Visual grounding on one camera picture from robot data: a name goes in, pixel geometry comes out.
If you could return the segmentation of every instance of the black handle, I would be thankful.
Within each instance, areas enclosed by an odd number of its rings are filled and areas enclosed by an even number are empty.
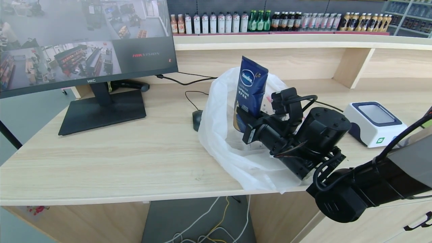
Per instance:
[[[407,225],[407,226],[403,227],[403,229],[404,229],[405,231],[411,231],[411,230],[415,230],[416,228],[418,228],[418,227],[420,227],[420,226],[421,226],[422,228],[427,228],[427,227],[431,226],[430,224],[426,224],[426,223],[427,223],[429,220],[432,219],[432,211],[427,212],[427,213],[426,213],[426,216],[427,216],[428,218],[427,218],[426,221],[424,221],[423,223],[421,223],[421,224],[415,226],[414,228],[411,228],[411,227],[409,227],[409,226]]]

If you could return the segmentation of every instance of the computer mouse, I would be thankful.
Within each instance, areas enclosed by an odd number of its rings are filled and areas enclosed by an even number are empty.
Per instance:
[[[192,123],[194,125],[194,130],[198,131],[201,123],[201,115],[203,114],[203,110],[197,110],[192,113]]]

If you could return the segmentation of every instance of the monitor screen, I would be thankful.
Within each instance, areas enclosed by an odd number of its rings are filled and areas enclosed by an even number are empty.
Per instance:
[[[0,98],[178,71],[166,0],[0,2]]]

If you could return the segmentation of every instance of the monitor base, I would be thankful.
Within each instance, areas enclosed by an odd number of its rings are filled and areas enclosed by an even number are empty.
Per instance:
[[[59,135],[70,135],[146,116],[141,90],[110,95],[106,83],[95,83],[90,86],[95,98],[70,103]]]

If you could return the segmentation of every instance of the cabinet door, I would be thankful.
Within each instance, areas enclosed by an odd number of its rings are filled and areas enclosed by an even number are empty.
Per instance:
[[[384,243],[405,236],[403,227],[412,225],[427,212],[432,211],[432,202],[420,202],[407,205],[370,208],[355,222],[342,224],[325,217],[307,234],[301,243]],[[430,234],[432,227],[417,228],[408,232],[409,235],[416,235],[415,232]],[[405,242],[429,243],[432,238],[421,238],[416,235],[415,241]]]

